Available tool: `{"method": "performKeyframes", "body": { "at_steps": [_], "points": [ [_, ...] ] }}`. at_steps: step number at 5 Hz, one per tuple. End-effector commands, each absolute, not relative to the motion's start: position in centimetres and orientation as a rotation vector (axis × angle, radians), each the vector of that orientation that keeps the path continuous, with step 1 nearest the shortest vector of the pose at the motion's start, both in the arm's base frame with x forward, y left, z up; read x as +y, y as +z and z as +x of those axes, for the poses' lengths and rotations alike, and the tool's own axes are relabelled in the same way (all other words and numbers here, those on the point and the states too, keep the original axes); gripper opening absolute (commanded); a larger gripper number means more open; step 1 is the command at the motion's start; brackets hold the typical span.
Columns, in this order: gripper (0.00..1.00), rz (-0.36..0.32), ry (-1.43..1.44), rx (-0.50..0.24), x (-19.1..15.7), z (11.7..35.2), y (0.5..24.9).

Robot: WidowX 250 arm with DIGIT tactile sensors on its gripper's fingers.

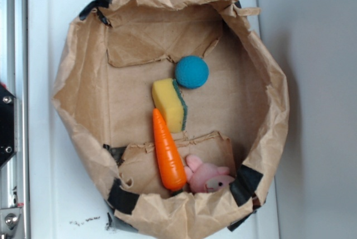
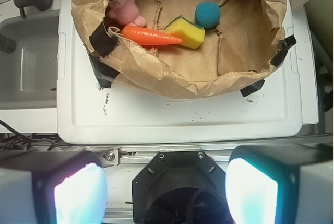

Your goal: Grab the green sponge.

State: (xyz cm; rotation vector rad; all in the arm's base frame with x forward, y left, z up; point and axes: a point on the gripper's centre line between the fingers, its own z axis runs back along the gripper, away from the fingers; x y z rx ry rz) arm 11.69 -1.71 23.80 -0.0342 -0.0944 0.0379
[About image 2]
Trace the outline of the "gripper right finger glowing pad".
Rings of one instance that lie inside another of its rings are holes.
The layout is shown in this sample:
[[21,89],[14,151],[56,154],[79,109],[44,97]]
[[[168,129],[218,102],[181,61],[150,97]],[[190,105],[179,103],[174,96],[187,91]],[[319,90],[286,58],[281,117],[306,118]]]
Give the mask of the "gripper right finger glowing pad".
[[240,145],[226,199],[236,223],[333,223],[333,145]]

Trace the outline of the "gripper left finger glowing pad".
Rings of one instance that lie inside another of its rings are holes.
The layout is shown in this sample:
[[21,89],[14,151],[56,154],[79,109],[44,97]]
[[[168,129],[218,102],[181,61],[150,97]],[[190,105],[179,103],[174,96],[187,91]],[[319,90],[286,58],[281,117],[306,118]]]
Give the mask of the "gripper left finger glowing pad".
[[107,201],[92,151],[1,154],[1,223],[102,223]]

